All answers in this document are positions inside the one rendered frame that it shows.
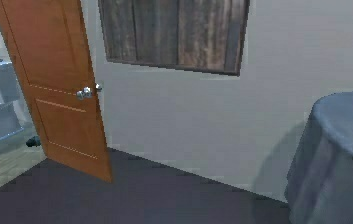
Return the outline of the small dark object on floor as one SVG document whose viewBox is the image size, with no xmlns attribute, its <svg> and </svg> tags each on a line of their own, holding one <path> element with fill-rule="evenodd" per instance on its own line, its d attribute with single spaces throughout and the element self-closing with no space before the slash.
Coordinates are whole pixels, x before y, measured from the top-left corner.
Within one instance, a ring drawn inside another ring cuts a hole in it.
<svg viewBox="0 0 353 224">
<path fill-rule="evenodd" d="M 34 136 L 30 138 L 27 142 L 26 145 L 28 147 L 37 147 L 41 145 L 40 137 L 39 136 Z"/>
</svg>

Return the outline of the orange wooden room door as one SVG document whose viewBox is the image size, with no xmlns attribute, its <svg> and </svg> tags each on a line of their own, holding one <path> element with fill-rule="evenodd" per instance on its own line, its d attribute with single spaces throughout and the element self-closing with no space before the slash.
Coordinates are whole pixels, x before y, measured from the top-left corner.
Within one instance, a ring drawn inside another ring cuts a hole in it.
<svg viewBox="0 0 353 224">
<path fill-rule="evenodd" d="M 0 32 L 45 155 L 110 182 L 81 1 L 0 0 Z"/>
</svg>

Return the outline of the grey cloth covered round table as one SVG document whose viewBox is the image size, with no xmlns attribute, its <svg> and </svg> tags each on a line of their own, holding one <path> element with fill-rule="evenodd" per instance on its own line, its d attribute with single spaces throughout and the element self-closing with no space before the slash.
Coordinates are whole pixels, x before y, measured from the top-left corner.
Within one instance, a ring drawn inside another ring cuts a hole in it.
<svg viewBox="0 0 353 224">
<path fill-rule="evenodd" d="M 317 100 L 287 173 L 292 224 L 353 224 L 353 92 Z"/>
</svg>

